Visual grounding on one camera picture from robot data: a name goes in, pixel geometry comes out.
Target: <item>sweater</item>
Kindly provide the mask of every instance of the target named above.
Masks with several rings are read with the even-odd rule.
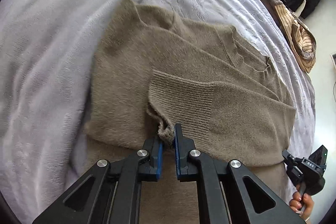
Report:
[[[173,125],[181,122],[197,149],[241,160],[282,195],[287,178],[281,152],[289,145],[295,109],[271,60],[233,26],[123,0],[96,50],[91,82],[88,165],[119,160],[155,134],[169,146]],[[162,195],[150,196],[153,188],[144,194],[143,185],[142,203],[151,207],[140,221],[147,222],[151,210],[158,218],[165,215],[162,202],[171,206],[197,196],[194,184],[176,180],[173,154],[165,154],[163,179],[150,186]],[[175,215],[183,208],[171,210]],[[183,214],[180,220],[186,223]]]

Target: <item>folded sweater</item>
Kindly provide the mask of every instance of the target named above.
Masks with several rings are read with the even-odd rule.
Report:
[[[198,149],[220,160],[241,160],[283,197],[281,152],[295,109],[270,59],[233,26],[123,0],[95,53],[91,97],[88,166],[101,158],[120,160],[155,134],[170,144],[173,125],[181,122]],[[195,198],[196,188],[176,180],[169,151],[163,168],[158,184],[143,185],[142,204],[151,209],[142,208],[140,221],[170,223],[164,217],[169,212],[188,223],[174,203]],[[197,218],[192,213],[190,223]]]

